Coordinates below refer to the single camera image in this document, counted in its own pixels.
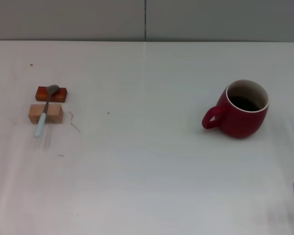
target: red mug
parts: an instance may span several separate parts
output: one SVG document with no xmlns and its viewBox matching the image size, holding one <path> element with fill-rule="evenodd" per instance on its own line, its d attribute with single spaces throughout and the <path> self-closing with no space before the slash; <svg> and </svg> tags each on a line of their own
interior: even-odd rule
<svg viewBox="0 0 294 235">
<path fill-rule="evenodd" d="M 217 105 L 202 120 L 205 129 L 219 127 L 224 133 L 245 138 L 255 133 L 268 111 L 269 97 L 266 90 L 250 80 L 229 84 Z"/>
</svg>

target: table surface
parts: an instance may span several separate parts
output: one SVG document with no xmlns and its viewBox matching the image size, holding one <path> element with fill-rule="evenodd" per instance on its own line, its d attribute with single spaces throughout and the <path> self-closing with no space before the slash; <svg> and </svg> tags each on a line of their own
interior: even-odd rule
<svg viewBox="0 0 294 235">
<path fill-rule="evenodd" d="M 262 127 L 204 131 L 238 79 Z M 65 116 L 37 140 L 50 84 Z M 0 42 L 0 235 L 294 235 L 293 181 L 294 43 Z"/>
</svg>

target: white spoon handle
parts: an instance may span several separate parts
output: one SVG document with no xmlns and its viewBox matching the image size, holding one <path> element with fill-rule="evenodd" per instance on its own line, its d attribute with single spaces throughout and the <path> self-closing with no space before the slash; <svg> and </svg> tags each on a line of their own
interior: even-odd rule
<svg viewBox="0 0 294 235">
<path fill-rule="evenodd" d="M 35 132 L 34 132 L 34 137 L 35 138 L 39 138 L 41 136 L 41 134 L 43 133 L 45 120 L 46 120 L 46 113 L 42 113 L 40 115 L 39 121 L 37 123 L 36 129 L 35 129 Z"/>
</svg>

